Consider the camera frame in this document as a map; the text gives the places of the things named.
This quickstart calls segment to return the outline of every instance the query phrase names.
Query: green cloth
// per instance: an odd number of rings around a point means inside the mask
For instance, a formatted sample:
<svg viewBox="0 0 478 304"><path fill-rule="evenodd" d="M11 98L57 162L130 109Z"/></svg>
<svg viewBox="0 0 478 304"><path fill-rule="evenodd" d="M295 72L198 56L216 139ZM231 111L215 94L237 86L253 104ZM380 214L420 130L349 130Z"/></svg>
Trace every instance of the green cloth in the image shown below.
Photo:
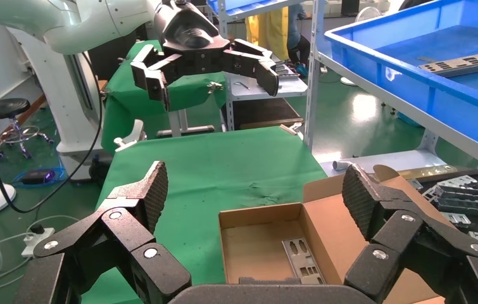
<svg viewBox="0 0 478 304"><path fill-rule="evenodd" d="M155 160L166 163L169 179L155 236L193 284L225 282L220 211L301 201L305 183L326 177L300 138L279 127L155 139L116 153L97 205L114 187L142 179ZM83 303L139 303L136 298L113 269Z"/></svg>
<svg viewBox="0 0 478 304"><path fill-rule="evenodd" d="M125 61L112 76L106 86L106 114L104 116L101 145L114 152L117 148L114 138L125 137L132 131L135 119L146 122L152 116L164 113L161 101L150 100L148 92L134 85L130 62L146 44L152 44L161 50L158 41L144 41L132 46ZM168 86L170 93L170 111L177 111L204 103L209 97L207 84L218 82L223 90L215 91L218 107L225 104L225 77L223 73L183 76Z"/></svg>

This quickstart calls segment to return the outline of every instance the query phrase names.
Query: cardboard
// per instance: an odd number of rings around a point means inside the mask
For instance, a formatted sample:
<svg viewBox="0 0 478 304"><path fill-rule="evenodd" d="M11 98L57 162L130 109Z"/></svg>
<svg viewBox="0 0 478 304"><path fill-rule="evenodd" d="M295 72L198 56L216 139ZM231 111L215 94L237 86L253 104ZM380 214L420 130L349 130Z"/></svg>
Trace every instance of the cardboard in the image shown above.
<svg viewBox="0 0 478 304"><path fill-rule="evenodd" d="M396 171L375 166L381 184L406 193L428 216L452 226ZM343 204L343 175L304 186L303 203L273 205L219 214L227 283L240 277L284 280L294 277L282 241L305 238L327 284L342 284L344 276L368 244ZM440 304L416 273L405 269L384 303Z"/></svg>

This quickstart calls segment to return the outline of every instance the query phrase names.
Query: green floor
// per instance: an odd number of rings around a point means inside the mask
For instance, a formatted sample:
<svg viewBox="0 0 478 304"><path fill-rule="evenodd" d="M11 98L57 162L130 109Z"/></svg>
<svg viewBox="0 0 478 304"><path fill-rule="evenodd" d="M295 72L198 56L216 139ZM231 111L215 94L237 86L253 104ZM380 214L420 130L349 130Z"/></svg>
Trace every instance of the green floor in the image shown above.
<svg viewBox="0 0 478 304"><path fill-rule="evenodd" d="M334 73L324 75L321 79L319 100L316 112L315 144L313 155L318 160L330 160L341 157L367 156L396 151L414 149L418 146L422 128L412 127L394 115L389 108L383 108L381 101L356 87L348 87L339 83ZM305 97L290 98L288 101L301 116L305 116ZM188 109L189 124L213 124L220 130L218 109L214 103L208 102ZM39 110L29 121L30 124L42 127L44 132L59 140L52 115L48 109ZM155 117L146 130L156 132L167 129L167 116ZM0 160L0 173L3 179L11 182L20 172L32 168L49 168L58 166L58 158L52 146L40 139L27 145L32 152L32 159L26 160L17 148L6 148L6 157ZM466 155L458 148L445 141L437 145L438 155L447 163L464 167L477 167L478 161ZM17 189L16 204L21 208L29 208L43 198L54 186L38 189ZM95 184L67 184L40 210L39 218L51 215L69 215L81 219L90 214L96 205L100 189ZM0 239L22 233L35 219L35 212L21 215L9 208L0 212ZM47 227L57 230L71 224L66 218L52 219L46 222ZM4 257L4 270L8 270L21 262L20 252L23 249L22 239L11 240L1 245ZM19 271L0 279L0 284L20 276ZM0 303L11 303L18 287L18 282L0 289Z"/></svg>

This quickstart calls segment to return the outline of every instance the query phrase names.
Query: person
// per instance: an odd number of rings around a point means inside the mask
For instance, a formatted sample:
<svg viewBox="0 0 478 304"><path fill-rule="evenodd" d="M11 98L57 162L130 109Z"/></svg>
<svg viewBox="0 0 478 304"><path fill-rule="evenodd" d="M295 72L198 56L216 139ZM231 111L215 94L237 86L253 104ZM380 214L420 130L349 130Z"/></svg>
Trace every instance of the person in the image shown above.
<svg viewBox="0 0 478 304"><path fill-rule="evenodd" d="M289 6L289 25L287 30L287 53L289 59L297 66L297 72L308 68L308 58L310 56L310 42L306 37L300 34L297 20L304 20L310 16L306 14L302 4Z"/></svg>

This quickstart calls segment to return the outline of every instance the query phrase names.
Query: yellow clothing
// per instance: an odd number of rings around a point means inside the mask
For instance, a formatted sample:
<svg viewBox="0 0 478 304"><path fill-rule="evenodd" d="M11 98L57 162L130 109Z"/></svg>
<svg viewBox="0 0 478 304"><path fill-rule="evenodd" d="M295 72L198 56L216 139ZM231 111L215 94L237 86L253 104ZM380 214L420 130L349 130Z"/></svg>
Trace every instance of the yellow clothing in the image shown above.
<svg viewBox="0 0 478 304"><path fill-rule="evenodd" d="M287 54L287 26L289 10L275 9L261 15L247 17L246 39L257 46L271 50L279 60L289 59Z"/></svg>

